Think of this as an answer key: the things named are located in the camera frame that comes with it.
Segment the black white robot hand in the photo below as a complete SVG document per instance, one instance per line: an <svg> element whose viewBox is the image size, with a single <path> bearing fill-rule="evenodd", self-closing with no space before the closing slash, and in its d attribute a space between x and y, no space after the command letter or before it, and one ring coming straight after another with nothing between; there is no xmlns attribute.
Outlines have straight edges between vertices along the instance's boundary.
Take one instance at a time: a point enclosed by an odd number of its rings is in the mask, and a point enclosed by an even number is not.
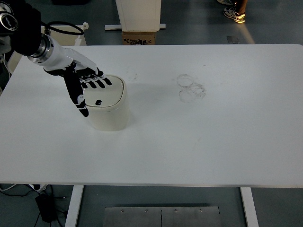
<svg viewBox="0 0 303 227"><path fill-rule="evenodd" d="M38 50L28 57L44 71L64 79L70 99L84 117L88 117L83 90L112 85L110 79L100 71L96 63L79 52L64 48L51 36L41 34Z"/></svg>

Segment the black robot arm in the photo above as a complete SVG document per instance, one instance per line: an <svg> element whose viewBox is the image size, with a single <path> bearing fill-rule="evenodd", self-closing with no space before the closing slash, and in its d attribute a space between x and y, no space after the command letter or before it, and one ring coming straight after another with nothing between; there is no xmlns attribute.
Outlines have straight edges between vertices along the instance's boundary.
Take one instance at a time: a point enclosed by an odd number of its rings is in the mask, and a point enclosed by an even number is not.
<svg viewBox="0 0 303 227"><path fill-rule="evenodd" d="M35 54L41 45L41 26L67 35L83 35L83 29L62 21L44 23L41 13L24 0L0 2L0 53L12 50L24 56Z"/></svg>

